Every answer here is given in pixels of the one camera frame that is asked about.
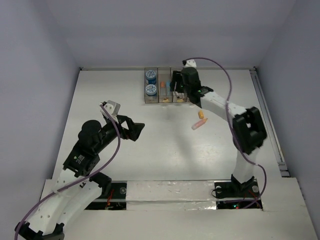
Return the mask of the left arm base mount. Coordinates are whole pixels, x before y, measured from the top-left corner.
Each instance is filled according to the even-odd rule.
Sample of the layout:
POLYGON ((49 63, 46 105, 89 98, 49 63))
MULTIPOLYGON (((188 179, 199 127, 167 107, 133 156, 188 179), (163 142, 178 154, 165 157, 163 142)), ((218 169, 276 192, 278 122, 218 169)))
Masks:
POLYGON ((115 181, 111 183, 108 194, 101 195, 91 202, 85 210, 122 211, 127 209, 127 182, 115 181))

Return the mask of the clear highlighter orange tip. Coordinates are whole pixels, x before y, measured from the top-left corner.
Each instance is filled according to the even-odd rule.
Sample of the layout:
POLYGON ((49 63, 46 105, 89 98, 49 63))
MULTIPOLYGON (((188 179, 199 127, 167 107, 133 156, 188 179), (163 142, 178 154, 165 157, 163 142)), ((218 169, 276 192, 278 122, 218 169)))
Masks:
POLYGON ((161 87, 160 88, 159 95, 160 96, 166 96, 166 88, 165 87, 161 87))

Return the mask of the blue slime jar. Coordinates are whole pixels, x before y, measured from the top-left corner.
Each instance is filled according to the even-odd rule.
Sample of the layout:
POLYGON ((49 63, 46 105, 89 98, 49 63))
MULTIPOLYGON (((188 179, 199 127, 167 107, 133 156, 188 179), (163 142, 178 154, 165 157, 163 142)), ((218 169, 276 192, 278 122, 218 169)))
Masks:
POLYGON ((158 88, 155 84, 148 84, 145 87, 145 94, 149 97, 156 96, 158 93, 158 88))
POLYGON ((153 69, 149 69, 145 72, 145 82, 147 85, 155 85, 157 83, 157 72, 153 69))

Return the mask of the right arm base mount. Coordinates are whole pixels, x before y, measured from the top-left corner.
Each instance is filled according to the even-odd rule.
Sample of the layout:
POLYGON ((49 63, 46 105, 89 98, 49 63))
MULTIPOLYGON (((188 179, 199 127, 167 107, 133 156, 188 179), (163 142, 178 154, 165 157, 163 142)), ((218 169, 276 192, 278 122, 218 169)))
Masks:
POLYGON ((211 195, 216 199, 218 210, 263 209, 262 201, 258 199, 260 190, 256 179, 243 189, 231 180, 215 182, 211 195))

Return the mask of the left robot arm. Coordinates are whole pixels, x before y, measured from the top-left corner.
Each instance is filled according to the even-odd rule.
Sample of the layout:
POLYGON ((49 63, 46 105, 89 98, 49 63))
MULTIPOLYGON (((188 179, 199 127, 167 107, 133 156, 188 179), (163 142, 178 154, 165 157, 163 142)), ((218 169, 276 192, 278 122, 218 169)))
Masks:
POLYGON ((113 140, 136 141, 145 124, 133 122, 124 115, 119 115, 117 121, 105 121, 104 126, 97 120, 88 120, 82 125, 53 190, 17 224, 16 239, 62 240, 67 226, 93 200, 110 194, 112 179, 94 170, 100 161, 99 154, 113 140))

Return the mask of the blue highlighter pen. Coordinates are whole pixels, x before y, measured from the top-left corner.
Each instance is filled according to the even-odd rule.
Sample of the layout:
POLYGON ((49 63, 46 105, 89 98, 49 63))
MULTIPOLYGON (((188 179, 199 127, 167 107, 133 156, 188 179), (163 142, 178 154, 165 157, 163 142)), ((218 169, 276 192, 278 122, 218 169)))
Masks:
POLYGON ((172 93, 171 93, 171 87, 170 87, 170 81, 167 81, 166 84, 165 84, 165 89, 166 89, 166 96, 170 96, 172 93))

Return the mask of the yellow highlighter cap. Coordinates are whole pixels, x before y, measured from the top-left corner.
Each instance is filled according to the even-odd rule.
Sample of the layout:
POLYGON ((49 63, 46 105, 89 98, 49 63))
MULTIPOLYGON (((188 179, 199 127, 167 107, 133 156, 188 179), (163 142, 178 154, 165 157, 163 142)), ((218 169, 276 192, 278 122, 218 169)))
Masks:
POLYGON ((200 118, 200 119, 204 119, 204 113, 203 113, 203 111, 202 110, 200 110, 200 111, 198 111, 198 117, 200 118))

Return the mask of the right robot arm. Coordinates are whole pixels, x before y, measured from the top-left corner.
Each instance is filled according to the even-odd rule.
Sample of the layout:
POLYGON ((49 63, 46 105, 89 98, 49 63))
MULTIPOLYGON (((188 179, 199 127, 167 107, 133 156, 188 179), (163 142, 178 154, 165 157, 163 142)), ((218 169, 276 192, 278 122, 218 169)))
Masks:
POLYGON ((194 67, 174 70, 170 82, 172 92, 183 93, 189 101, 210 111, 228 123, 232 141, 237 149, 235 169, 231 174, 230 190, 242 196, 254 181, 254 166, 267 131, 257 107, 245 108, 218 95, 212 88, 201 84, 194 67))

